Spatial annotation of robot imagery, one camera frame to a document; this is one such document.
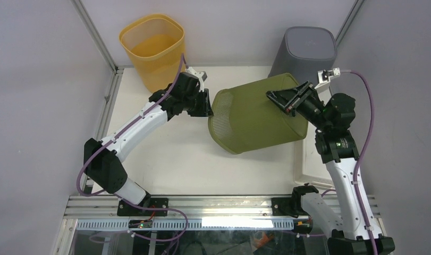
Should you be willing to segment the green mesh waste bin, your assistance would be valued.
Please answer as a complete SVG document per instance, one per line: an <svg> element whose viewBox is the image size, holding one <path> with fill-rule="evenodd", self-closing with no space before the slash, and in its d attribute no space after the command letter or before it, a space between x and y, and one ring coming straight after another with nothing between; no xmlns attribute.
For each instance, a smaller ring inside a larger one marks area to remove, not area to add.
<svg viewBox="0 0 431 255"><path fill-rule="evenodd" d="M291 74L284 73L220 90L208 119L210 136L231 154L304 139L308 121L300 115L287 116L266 96L268 91L297 85Z"/></svg>

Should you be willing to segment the grey mesh waste bin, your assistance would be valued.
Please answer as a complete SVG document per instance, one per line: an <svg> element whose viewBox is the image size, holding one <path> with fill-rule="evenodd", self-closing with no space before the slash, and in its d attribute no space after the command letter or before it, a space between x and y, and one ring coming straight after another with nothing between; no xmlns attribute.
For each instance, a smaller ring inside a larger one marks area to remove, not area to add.
<svg viewBox="0 0 431 255"><path fill-rule="evenodd" d="M330 70L337 57L333 34L320 27L286 29L269 77L291 74L299 84L318 82L318 71Z"/></svg>

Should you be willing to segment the white perforated plastic basket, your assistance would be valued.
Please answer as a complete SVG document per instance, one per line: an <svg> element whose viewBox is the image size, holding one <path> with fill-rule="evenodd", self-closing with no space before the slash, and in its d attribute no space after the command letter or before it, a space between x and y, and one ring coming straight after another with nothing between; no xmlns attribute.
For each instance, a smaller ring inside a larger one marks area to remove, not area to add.
<svg viewBox="0 0 431 255"><path fill-rule="evenodd" d="M296 185L309 183L318 189L333 189L334 184L315 146L316 128L308 124L307 136L295 142L293 178Z"/></svg>

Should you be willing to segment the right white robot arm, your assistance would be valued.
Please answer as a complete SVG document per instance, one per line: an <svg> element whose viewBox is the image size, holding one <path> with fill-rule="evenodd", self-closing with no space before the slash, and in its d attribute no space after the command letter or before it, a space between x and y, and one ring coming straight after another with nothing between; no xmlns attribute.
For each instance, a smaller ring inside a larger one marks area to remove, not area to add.
<svg viewBox="0 0 431 255"><path fill-rule="evenodd" d="M355 100L336 93L324 103L310 82L268 91L266 96L284 114L299 114L316 128L316 149L331 176L340 206L340 214L336 214L314 186L303 185L293 189L291 213L308 214L317 222L330 254L392 253L394 240L377 225L362 184L361 156L349 130L356 116Z"/></svg>

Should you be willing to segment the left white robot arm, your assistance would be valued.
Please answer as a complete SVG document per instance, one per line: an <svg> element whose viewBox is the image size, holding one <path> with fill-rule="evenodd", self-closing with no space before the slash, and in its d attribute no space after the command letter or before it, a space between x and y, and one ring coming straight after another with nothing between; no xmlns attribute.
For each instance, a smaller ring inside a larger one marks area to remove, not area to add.
<svg viewBox="0 0 431 255"><path fill-rule="evenodd" d="M83 173L103 191L126 202L137 216L150 208L150 194L128 177L123 162L130 152L155 129L187 112L192 117L213 115L206 72L181 72L165 89L154 92L143 109L113 134L84 144Z"/></svg>

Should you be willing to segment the yellow mesh waste bin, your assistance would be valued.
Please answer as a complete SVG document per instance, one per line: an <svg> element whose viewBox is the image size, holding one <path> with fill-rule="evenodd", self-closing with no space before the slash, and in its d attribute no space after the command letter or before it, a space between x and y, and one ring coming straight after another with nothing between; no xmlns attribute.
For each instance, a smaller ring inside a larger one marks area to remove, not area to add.
<svg viewBox="0 0 431 255"><path fill-rule="evenodd" d="M184 28L165 14L150 14L126 26L119 41L150 92L165 89L184 71Z"/></svg>

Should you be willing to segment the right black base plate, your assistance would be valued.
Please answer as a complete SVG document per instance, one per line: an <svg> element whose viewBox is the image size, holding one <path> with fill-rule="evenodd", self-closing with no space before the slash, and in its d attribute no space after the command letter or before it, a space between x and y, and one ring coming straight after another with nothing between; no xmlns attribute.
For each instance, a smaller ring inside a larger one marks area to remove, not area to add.
<svg viewBox="0 0 431 255"><path fill-rule="evenodd" d="M301 207L301 202L292 197L274 197L271 198L273 216L290 216L298 218L299 216L308 216Z"/></svg>

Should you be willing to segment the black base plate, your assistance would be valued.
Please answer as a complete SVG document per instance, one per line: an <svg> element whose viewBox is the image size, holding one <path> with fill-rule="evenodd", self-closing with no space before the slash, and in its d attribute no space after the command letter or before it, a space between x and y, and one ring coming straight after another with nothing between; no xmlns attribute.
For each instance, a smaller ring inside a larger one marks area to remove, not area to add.
<svg viewBox="0 0 431 255"><path fill-rule="evenodd" d="M141 210L121 200L116 214L120 217L150 217L152 214L157 217L165 217L168 214L166 210L168 204L168 198L151 198L149 201L149 208L159 208L161 210Z"/></svg>
<svg viewBox="0 0 431 255"><path fill-rule="evenodd" d="M299 216L308 216L301 207L301 202L292 197L274 197L271 198L273 216L290 216L298 218Z"/></svg>

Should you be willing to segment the right aluminium corner post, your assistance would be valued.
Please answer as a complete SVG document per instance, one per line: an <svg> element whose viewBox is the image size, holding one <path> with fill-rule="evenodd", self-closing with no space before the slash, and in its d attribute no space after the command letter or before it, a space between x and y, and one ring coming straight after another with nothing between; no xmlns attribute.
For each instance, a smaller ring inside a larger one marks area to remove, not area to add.
<svg viewBox="0 0 431 255"><path fill-rule="evenodd" d="M353 2L352 8L348 12L347 17L345 18L345 20L344 20L336 38L335 38L335 42L336 42L337 47L340 46L340 44L343 41L345 35L347 34L349 28L353 24L356 16L360 12L364 2L365 2L365 0L355 0Z"/></svg>

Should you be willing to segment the aluminium corner post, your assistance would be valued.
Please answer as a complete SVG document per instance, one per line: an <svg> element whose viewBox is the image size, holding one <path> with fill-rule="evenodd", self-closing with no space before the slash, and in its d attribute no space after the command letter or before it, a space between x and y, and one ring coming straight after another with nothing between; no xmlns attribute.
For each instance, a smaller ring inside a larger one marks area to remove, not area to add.
<svg viewBox="0 0 431 255"><path fill-rule="evenodd" d="M106 64L109 66L109 68L112 70L113 73L116 73L118 71L118 67L115 64L115 61L113 60L112 56L110 55L105 43L103 42L103 39L98 32L95 24L93 23L86 7L84 6L83 2L81 0L71 0L71 3L73 4L74 8L76 9L79 17L84 23L84 26L88 30L90 36L92 37L94 43L96 44L98 50L103 56L103 59L105 60Z"/></svg>
<svg viewBox="0 0 431 255"><path fill-rule="evenodd" d="M343 41L345 35L347 34L349 28L353 24L356 16L360 12L364 2L365 2L365 0L355 0L353 2L352 8L348 12L347 17L345 18L345 20L344 20L336 38L335 38L335 42L336 42L337 47L340 46L340 44Z"/></svg>

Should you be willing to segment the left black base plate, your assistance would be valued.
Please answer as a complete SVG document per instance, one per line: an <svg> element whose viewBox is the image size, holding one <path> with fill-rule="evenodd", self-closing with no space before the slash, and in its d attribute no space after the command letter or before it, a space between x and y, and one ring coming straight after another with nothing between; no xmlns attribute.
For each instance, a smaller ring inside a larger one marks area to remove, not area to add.
<svg viewBox="0 0 431 255"><path fill-rule="evenodd" d="M141 210L121 200L116 214L120 217L150 217L152 214L157 217L165 217L168 214L166 210L168 204L168 198L151 198L149 201L149 208L159 208L161 210Z"/></svg>

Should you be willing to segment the left aluminium corner post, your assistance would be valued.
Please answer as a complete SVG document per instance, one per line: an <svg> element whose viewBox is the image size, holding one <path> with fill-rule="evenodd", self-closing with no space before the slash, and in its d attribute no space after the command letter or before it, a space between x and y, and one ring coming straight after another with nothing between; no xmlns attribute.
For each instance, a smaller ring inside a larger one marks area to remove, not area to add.
<svg viewBox="0 0 431 255"><path fill-rule="evenodd" d="M98 32L95 24L93 23L86 7L84 6L83 2L81 0L71 0L71 3L73 4L74 8L76 9L79 17L84 23L84 26L88 30L90 36L92 37L94 43L96 44L98 50L103 56L103 59L105 60L106 64L109 66L109 68L112 70L113 73L116 73L118 71L118 67L115 64L115 61L113 60L112 56L110 55L105 43L103 42L103 39Z"/></svg>

